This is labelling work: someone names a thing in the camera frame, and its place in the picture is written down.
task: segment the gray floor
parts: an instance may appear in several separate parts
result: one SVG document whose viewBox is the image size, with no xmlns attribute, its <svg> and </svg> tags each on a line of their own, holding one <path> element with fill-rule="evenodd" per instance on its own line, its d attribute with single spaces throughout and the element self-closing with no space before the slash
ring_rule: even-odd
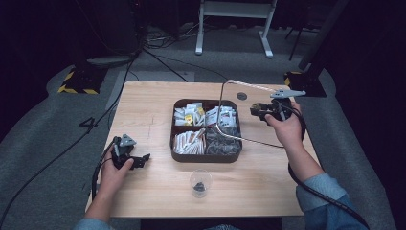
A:
<svg viewBox="0 0 406 230">
<path fill-rule="evenodd" d="M 297 65 L 309 46 L 306 43 L 311 43 L 314 34 L 304 33 L 303 43 L 293 60 L 288 61 L 294 35 L 285 40 L 287 31 L 271 30 L 268 37 L 275 56 L 266 58 L 259 42 L 259 29 L 205 33 L 202 56 L 194 54 L 195 36 L 168 48 L 150 51 L 214 70 L 228 79 L 283 84 L 284 72 L 299 70 Z M 217 73 L 165 58 L 162 61 L 179 73 L 192 75 L 190 80 L 224 82 Z M 121 83 L 125 67 L 108 71 L 99 95 L 58 94 L 70 69 L 71 66 L 67 66 L 49 81 L 49 97 L 28 112 L 0 144 L 2 212 L 27 180 L 86 133 L 86 128 L 79 123 L 90 117 L 100 118 L 116 95 L 114 88 Z M 141 73 L 154 76 L 154 79 L 143 81 L 181 81 L 146 53 L 140 54 L 131 71 L 137 76 Z M 326 98 L 296 98 L 302 105 L 308 133 L 320 162 L 349 192 L 371 229 L 395 229 L 385 189 L 334 97 L 334 81 L 327 71 L 322 73 L 320 80 L 327 92 Z M 82 218 L 90 179 L 107 141 L 113 117 L 114 111 L 107 114 L 97 127 L 24 189 L 10 208 L 3 229 L 70 229 Z M 304 229 L 305 226 L 302 217 L 286 217 L 282 223 L 283 229 Z M 116 229 L 139 229 L 139 220 L 113 218 L 112 225 Z"/>
</svg>

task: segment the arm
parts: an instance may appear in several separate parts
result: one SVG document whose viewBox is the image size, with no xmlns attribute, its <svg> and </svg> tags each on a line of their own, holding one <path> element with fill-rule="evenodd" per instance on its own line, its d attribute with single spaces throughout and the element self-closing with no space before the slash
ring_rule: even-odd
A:
<svg viewBox="0 0 406 230">
<path fill-rule="evenodd" d="M 292 103 L 292 106 L 300 110 L 298 103 Z M 265 119 L 275 129 L 278 140 L 286 149 L 290 167 L 301 181 L 324 173 L 304 147 L 301 137 L 302 127 L 298 117 L 292 115 L 286 121 L 280 122 L 267 114 Z"/>
<path fill-rule="evenodd" d="M 111 160 L 111 150 L 104 157 L 104 164 L 101 168 L 101 186 L 95 199 L 75 230 L 79 229 L 109 229 L 107 222 L 110 219 L 110 210 L 116 193 L 124 183 L 125 176 L 132 166 L 133 159 L 128 159 L 125 164 L 117 170 Z"/>
<path fill-rule="evenodd" d="M 292 103 L 292 106 L 300 111 L 298 103 Z M 336 179 L 323 171 L 305 149 L 298 117 L 293 115 L 283 122 L 276 120 L 271 115 L 266 115 L 265 119 L 275 129 L 278 140 L 285 147 L 290 167 L 298 179 L 306 186 L 338 200 L 352 209 L 347 192 Z M 296 195 L 302 211 L 304 211 L 306 229 L 339 229 L 341 227 L 366 229 L 363 224 L 343 209 L 320 199 L 301 186 L 297 187 Z"/>
</svg>

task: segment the person's right hand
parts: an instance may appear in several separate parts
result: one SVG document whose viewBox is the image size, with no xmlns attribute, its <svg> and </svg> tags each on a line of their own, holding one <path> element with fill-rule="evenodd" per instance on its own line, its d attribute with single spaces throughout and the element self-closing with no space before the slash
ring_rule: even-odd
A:
<svg viewBox="0 0 406 230">
<path fill-rule="evenodd" d="M 292 106 L 301 111 L 301 107 L 298 103 L 292 102 Z M 275 129 L 278 140 L 284 147 L 302 142 L 302 126 L 296 115 L 292 114 L 290 118 L 283 122 L 278 121 L 269 114 L 265 115 L 265 119 L 266 122 Z"/>
</svg>

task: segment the clear plastic cup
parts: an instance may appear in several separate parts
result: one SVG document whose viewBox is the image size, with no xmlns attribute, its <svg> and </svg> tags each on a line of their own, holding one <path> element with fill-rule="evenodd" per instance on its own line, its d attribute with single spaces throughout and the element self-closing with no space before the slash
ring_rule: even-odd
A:
<svg viewBox="0 0 406 230">
<path fill-rule="evenodd" d="M 212 186 L 212 181 L 212 175 L 209 172 L 205 170 L 193 171 L 190 178 L 192 194 L 197 198 L 204 197 Z"/>
</svg>

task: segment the sleeve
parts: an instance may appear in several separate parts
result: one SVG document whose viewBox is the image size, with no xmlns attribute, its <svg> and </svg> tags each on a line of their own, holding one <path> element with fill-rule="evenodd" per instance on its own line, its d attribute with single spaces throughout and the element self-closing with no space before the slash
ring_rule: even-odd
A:
<svg viewBox="0 0 406 230">
<path fill-rule="evenodd" d="M 318 174 L 308 178 L 308 180 L 304 181 L 304 184 L 333 199 L 339 199 L 347 194 L 347 192 L 338 184 L 337 180 L 330 177 L 327 173 Z M 311 194 L 301 186 L 296 187 L 296 197 L 298 198 L 299 205 L 304 212 L 328 204 L 327 201 Z"/>
<path fill-rule="evenodd" d="M 83 218 L 78 222 L 74 230 L 110 230 L 110 226 L 96 218 Z"/>
<path fill-rule="evenodd" d="M 347 192 L 328 174 L 313 176 L 304 184 L 354 209 Z M 367 229 L 343 209 L 320 199 L 300 186 L 296 188 L 296 195 L 304 211 L 306 229 Z"/>
</svg>

